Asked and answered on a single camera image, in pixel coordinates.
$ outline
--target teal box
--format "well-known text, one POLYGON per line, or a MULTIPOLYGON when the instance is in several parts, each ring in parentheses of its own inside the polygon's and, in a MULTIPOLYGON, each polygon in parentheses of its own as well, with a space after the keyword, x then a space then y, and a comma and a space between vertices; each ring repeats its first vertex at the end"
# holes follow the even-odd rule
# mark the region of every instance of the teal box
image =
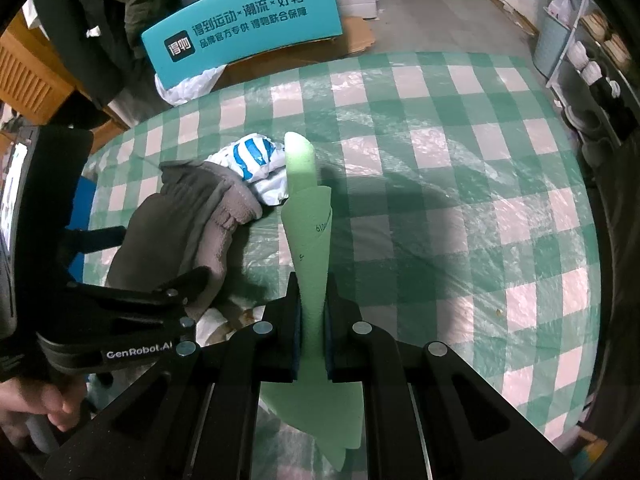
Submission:
POLYGON ((142 33, 165 88, 209 68, 342 34, 335 0, 200 0, 142 33))

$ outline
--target blue stripe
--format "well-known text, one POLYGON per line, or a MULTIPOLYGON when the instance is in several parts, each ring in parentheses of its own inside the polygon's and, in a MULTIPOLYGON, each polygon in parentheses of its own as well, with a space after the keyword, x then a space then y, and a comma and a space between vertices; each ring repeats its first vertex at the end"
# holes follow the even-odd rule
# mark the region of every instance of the blue stripe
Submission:
POLYGON ((276 147, 264 137, 262 138, 262 143, 264 145, 264 150, 267 152, 267 160, 271 160, 271 153, 276 150, 276 147))
POLYGON ((244 142, 244 145, 246 146, 249 155, 251 155, 258 164, 260 164, 261 166, 264 166, 266 164, 266 162, 262 158, 262 153, 258 149, 258 146, 255 145, 253 139, 247 139, 244 142))
POLYGON ((242 158, 240 157, 237 144, 234 146, 234 159, 236 160, 236 164, 242 169, 242 180, 249 180, 252 176, 254 176, 253 173, 249 172, 249 168, 247 168, 244 160, 242 160, 242 158))

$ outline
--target tablecloth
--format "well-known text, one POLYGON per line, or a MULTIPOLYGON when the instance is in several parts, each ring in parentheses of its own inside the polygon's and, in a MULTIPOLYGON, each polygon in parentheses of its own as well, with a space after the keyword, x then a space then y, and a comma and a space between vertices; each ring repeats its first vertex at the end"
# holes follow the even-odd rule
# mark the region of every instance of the tablecloth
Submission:
MULTIPOLYGON (((332 188, 330 271, 365 319, 450 344, 549 439, 578 420, 599 327, 600 267, 566 133, 527 63, 419 52, 307 66, 214 92, 139 124, 90 160, 91 228, 126 225, 162 160, 206 158, 258 132, 298 132, 332 188)), ((114 250, 87 256, 102 283, 114 250)), ((236 233, 220 301, 264 304, 292 270, 278 208, 236 233)), ((254 478, 338 474, 260 410, 254 478)))

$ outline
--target gray floor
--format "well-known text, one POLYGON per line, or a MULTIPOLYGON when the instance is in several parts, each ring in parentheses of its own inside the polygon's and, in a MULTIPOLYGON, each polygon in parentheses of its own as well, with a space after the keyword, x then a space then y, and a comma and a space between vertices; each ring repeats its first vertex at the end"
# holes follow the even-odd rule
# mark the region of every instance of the gray floor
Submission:
POLYGON ((371 52, 485 52, 531 58, 529 36, 490 0, 378 0, 371 52))

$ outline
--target display screen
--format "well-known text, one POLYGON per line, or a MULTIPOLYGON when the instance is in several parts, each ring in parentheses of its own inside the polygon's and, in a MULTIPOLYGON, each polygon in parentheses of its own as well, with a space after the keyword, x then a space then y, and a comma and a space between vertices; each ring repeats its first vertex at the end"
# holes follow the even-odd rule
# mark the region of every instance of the display screen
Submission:
POLYGON ((11 254, 11 228, 14 221, 15 202, 18 198, 18 186, 22 167, 27 157, 27 147, 19 142, 14 145, 14 152, 9 161, 9 170, 2 187, 2 202, 0 203, 0 233, 7 255, 11 254))

